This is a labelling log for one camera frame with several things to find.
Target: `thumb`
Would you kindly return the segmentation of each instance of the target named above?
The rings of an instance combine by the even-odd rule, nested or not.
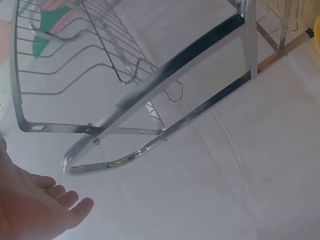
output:
[[[7,152],[7,142],[3,137],[0,137],[0,151]]]
[[[0,137],[0,176],[4,176],[14,169],[15,165],[7,154],[7,142]]]

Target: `dish rack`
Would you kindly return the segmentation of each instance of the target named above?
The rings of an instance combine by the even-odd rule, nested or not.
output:
[[[112,3],[108,3],[106,0],[52,1],[51,4],[46,6],[46,9],[49,9],[53,5],[58,5],[55,9],[62,12],[65,11],[63,13],[65,15],[70,11],[77,12],[77,14],[74,14],[75,17],[67,20],[56,31],[46,29],[46,26],[42,24],[44,21],[41,20],[45,17],[42,3],[37,0],[17,0],[12,19],[14,28],[12,31],[13,44],[10,69],[12,97],[19,128],[29,133],[83,134],[66,152],[61,162],[63,171],[68,175],[79,176],[116,169],[133,162],[159,144],[166,142],[170,136],[200,117],[226,96],[250,80],[255,79],[261,72],[286,56],[291,50],[314,37],[313,31],[307,29],[300,36],[286,44],[287,33],[290,29],[289,18],[293,0],[283,0],[283,11],[282,14],[278,15],[280,25],[272,32],[267,32],[261,26],[261,20],[271,11],[268,3],[265,2],[266,0],[263,2],[266,7],[265,16],[262,16],[258,20],[256,19],[257,0],[227,1],[235,7],[236,13],[234,15],[198,38],[163,66],[157,67],[147,60],[145,54],[112,8]],[[81,22],[81,28],[73,31],[67,30],[70,26],[79,22]],[[280,35],[278,41],[275,41],[273,37],[273,33],[276,31],[279,31]],[[273,54],[260,63],[258,63],[257,32],[262,35],[274,50]],[[170,102],[178,102],[183,97],[184,90],[184,86],[179,82],[179,78],[238,36],[240,36],[242,42],[246,73],[200,104],[185,117],[173,125],[166,127],[152,103],[152,99],[159,93],[164,92]],[[29,65],[26,61],[27,57],[50,60],[55,55],[64,51],[65,48],[81,41],[81,39],[87,39],[86,45],[77,49],[71,57],[65,59],[60,67],[55,70],[29,70]],[[56,43],[56,48],[52,53],[44,55],[41,50],[45,48],[48,42]],[[33,48],[33,51],[27,51],[26,49],[30,49],[27,45],[30,44],[36,46],[38,50],[35,51],[35,48]],[[21,81],[22,78],[26,76],[32,78],[41,78],[43,76],[56,78],[58,76],[57,78],[59,78],[59,72],[67,68],[68,65],[73,64],[75,58],[85,53],[88,49],[94,49],[103,54],[107,58],[107,61],[93,62],[85,68],[79,66],[78,75],[57,91],[21,91],[21,85],[24,84],[26,86]],[[101,119],[98,124],[32,122],[26,119],[22,102],[24,95],[61,95],[68,89],[73,88],[75,83],[84,75],[101,67],[112,70],[120,84],[129,85],[135,83],[138,86],[119,101],[110,115]],[[166,88],[171,84],[177,84],[180,89],[176,99],[173,99],[166,91]],[[157,129],[119,127],[120,124],[143,106],[147,108],[148,114],[154,120]],[[99,145],[103,138],[111,134],[151,135],[155,137],[138,150],[114,161],[74,166],[80,158]]]

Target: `metal rod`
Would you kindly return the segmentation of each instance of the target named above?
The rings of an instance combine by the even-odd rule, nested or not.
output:
[[[279,50],[283,48],[286,43],[291,8],[292,8],[292,0],[284,0],[283,17],[281,20],[281,27],[280,27],[281,33],[280,33]]]

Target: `hand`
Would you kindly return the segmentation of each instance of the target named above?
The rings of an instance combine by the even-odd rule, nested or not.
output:
[[[48,176],[30,174],[13,164],[7,143],[0,138],[0,239],[52,240],[78,226],[94,202]]]

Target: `pink object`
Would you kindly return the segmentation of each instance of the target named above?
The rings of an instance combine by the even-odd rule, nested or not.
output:
[[[63,3],[62,0],[47,0],[44,4],[41,5],[41,8],[43,10],[47,10],[47,11],[52,11],[52,10],[56,10],[57,8],[59,8],[61,6],[61,4]]]
[[[69,11],[67,14],[65,14],[62,18],[60,18],[59,21],[56,22],[56,24],[52,27],[50,33],[55,34],[58,32],[58,30],[64,25],[64,23],[68,20],[68,18],[71,17],[73,14],[74,10],[72,9]]]
[[[10,55],[10,33],[11,25],[5,21],[0,20],[0,67]]]

